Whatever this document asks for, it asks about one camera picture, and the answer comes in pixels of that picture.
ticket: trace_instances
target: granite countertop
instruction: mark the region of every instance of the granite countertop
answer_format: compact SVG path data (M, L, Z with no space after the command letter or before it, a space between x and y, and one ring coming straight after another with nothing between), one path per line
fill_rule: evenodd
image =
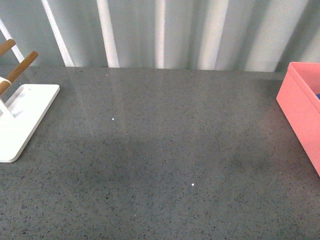
M320 178L276 102L284 76L28 68L4 100L61 90L0 163L0 239L320 239Z

